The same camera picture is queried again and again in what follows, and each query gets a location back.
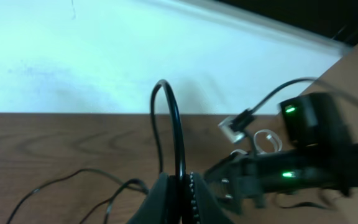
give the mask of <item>wooden tabletop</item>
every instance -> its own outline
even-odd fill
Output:
[[[225,116],[184,115],[183,132],[187,172],[202,173],[247,143],[230,144],[217,128]],[[158,117],[165,172],[174,174],[172,131],[168,116]],[[260,116],[250,130],[275,126],[274,116]],[[158,158],[147,114],[0,114],[0,223],[19,200],[47,180],[80,168],[97,168],[123,181],[140,178],[151,187],[158,176]],[[83,173],[32,196],[12,223],[78,223],[97,203],[109,198],[117,184],[92,173]],[[123,191],[114,202],[110,223],[125,223],[145,197]],[[301,192],[290,202],[316,200],[313,190]],[[236,223],[345,223],[338,212],[313,208],[282,210],[268,205],[257,210],[244,202],[245,214],[231,215]],[[102,223],[105,207],[87,223]]]

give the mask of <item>white backdrop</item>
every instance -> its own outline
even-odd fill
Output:
[[[340,44],[265,24],[181,1],[0,0],[0,112],[148,113],[165,78],[182,113],[239,113],[341,58]],[[158,111],[164,101],[159,94]]]

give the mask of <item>green led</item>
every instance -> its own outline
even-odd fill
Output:
[[[283,177],[294,178],[295,177],[295,172],[284,172]]]
[[[286,113],[291,113],[291,112],[294,112],[294,111],[295,111],[295,107],[293,107],[293,106],[287,106],[285,108]]]

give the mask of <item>metal connector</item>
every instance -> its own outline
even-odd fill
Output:
[[[245,138],[245,134],[240,131],[233,131],[230,127],[234,117],[228,116],[222,122],[218,124],[218,127],[221,129],[223,134],[232,142],[233,144],[239,143]]]

